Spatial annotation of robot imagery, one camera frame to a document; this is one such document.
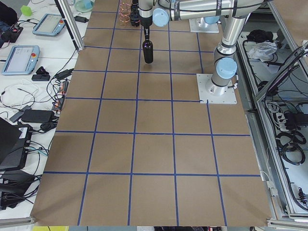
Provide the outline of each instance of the person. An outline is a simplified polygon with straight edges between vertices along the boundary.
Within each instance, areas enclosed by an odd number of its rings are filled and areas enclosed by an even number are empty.
[[[7,31],[17,22],[17,13],[12,8],[5,5],[0,1],[0,35],[2,32]],[[0,37],[0,47],[4,44],[4,41]]]

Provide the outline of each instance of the robotic arm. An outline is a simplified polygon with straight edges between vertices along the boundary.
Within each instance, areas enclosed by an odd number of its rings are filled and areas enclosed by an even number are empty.
[[[223,37],[214,51],[216,71],[206,87],[211,94],[220,96],[226,92],[237,70],[232,58],[248,15],[268,1],[271,0],[139,0],[140,21],[145,35],[142,46],[145,62],[153,62],[153,44],[150,41],[150,26],[153,22],[157,26],[164,26],[169,20],[228,15]],[[153,10],[157,3],[161,8]]]

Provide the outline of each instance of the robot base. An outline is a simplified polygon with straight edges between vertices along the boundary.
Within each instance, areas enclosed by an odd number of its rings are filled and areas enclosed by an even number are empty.
[[[233,88],[228,88],[221,96],[214,96],[205,89],[206,82],[212,77],[212,74],[197,74],[198,90],[200,103],[210,104],[236,104],[236,97]]]
[[[194,18],[189,20],[191,32],[203,32],[203,33],[219,33],[217,23],[206,24],[203,18]]]

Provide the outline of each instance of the grid pattern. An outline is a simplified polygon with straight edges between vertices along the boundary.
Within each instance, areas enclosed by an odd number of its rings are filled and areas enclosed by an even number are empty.
[[[152,26],[148,65],[142,29],[120,25],[117,8],[95,3],[32,215],[40,225],[265,225],[241,104],[198,100],[195,73],[212,73],[221,35]]]

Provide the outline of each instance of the dark sleeve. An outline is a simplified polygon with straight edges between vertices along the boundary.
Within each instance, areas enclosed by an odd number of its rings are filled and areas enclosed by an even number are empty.
[[[17,13],[10,7],[7,7],[4,3],[0,1],[0,20],[7,23],[8,25],[13,25],[17,22]]]

